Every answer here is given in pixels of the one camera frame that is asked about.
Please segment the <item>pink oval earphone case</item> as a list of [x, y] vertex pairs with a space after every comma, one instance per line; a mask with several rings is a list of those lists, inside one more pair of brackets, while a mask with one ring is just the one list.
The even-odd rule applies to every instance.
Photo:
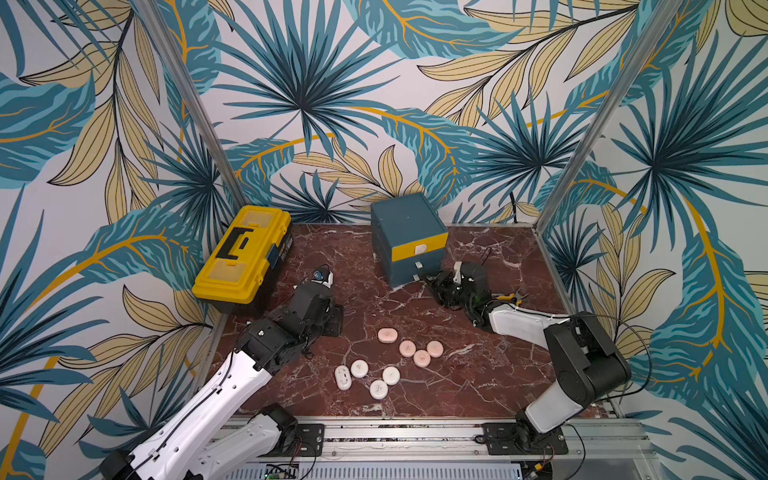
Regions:
[[398, 331], [394, 328], [382, 328], [377, 332], [377, 338], [381, 343], [392, 344], [398, 340]]

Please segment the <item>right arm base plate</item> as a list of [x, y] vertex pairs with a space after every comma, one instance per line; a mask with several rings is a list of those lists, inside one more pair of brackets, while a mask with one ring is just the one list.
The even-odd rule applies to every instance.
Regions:
[[475, 437], [487, 448], [488, 454], [500, 455], [565, 455], [569, 453], [561, 428], [540, 433], [533, 427], [513, 422], [483, 423], [482, 433]]

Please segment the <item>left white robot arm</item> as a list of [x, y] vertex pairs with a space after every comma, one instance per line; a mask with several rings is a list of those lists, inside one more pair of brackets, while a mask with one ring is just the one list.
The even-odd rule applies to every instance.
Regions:
[[293, 296], [249, 326], [192, 399], [137, 446], [110, 453], [106, 479], [219, 479], [253, 456], [291, 454], [297, 419], [278, 404], [262, 408], [245, 426], [213, 439], [232, 415], [279, 371], [310, 353], [322, 336], [337, 337], [344, 309], [334, 300], [332, 273], [317, 269]]

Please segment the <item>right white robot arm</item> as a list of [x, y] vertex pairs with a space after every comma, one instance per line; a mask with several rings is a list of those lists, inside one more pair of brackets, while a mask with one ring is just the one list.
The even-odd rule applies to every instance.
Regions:
[[516, 418], [525, 438], [554, 432], [631, 378], [627, 361], [594, 314], [545, 313], [523, 307], [514, 295], [495, 295], [486, 269], [477, 263], [457, 262], [421, 280], [441, 306], [463, 311], [474, 327], [549, 352], [555, 380]]

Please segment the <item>pink round case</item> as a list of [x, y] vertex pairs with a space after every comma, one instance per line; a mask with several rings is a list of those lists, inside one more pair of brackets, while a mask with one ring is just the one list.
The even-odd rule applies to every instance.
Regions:
[[432, 358], [440, 358], [444, 354], [444, 346], [441, 342], [432, 340], [428, 342], [426, 351]]
[[431, 359], [431, 355], [426, 350], [417, 350], [413, 355], [414, 363], [420, 368], [428, 367]]
[[399, 344], [398, 351], [401, 356], [412, 358], [417, 351], [417, 347], [413, 341], [404, 340]]

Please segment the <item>yellow top drawer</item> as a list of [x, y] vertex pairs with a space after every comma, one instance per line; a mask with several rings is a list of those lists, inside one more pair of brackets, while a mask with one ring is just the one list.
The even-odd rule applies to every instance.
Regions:
[[443, 250], [447, 244], [447, 240], [448, 233], [444, 232], [438, 235], [424, 239], [412, 240], [405, 244], [395, 246], [391, 250], [391, 260], [393, 262], [398, 262], [425, 253]]

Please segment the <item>teal drawer cabinet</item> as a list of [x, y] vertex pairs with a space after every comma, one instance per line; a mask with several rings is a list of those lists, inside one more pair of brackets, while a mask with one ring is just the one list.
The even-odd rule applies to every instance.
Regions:
[[443, 250], [425, 253], [402, 261], [391, 260], [393, 247], [412, 240], [424, 239], [448, 229], [423, 193], [379, 201], [370, 211], [372, 245], [375, 258], [392, 288], [419, 281], [422, 276], [441, 270]]

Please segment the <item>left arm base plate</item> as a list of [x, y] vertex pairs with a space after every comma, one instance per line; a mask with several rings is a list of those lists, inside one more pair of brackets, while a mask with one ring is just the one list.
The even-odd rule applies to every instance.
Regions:
[[276, 446], [262, 458], [310, 457], [323, 452], [325, 425], [322, 423], [298, 424], [290, 435], [281, 435]]

